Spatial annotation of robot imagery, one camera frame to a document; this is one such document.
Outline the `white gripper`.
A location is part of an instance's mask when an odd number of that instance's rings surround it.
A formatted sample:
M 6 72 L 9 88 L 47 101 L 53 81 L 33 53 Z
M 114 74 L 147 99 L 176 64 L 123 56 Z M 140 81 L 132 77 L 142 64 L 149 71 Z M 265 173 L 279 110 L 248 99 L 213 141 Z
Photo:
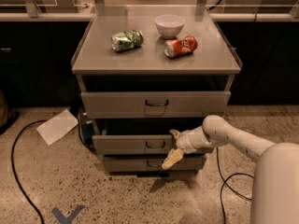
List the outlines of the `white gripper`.
M 169 131 L 176 139 L 177 149 L 171 149 L 162 163 L 164 170 L 170 169 L 174 164 L 183 159 L 184 154 L 191 154 L 201 148 L 212 148 L 211 142 L 202 127 L 180 133 L 177 130 Z

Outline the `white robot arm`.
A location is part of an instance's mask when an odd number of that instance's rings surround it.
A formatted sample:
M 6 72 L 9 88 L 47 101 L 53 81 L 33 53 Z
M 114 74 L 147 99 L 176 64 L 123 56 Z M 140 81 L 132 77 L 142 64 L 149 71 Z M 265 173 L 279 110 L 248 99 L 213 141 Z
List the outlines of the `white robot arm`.
M 233 127 L 209 115 L 201 126 L 184 132 L 173 130 L 176 147 L 162 164 L 167 170 L 201 148 L 227 144 L 256 163 L 250 224 L 299 224 L 299 145 L 274 143 Z

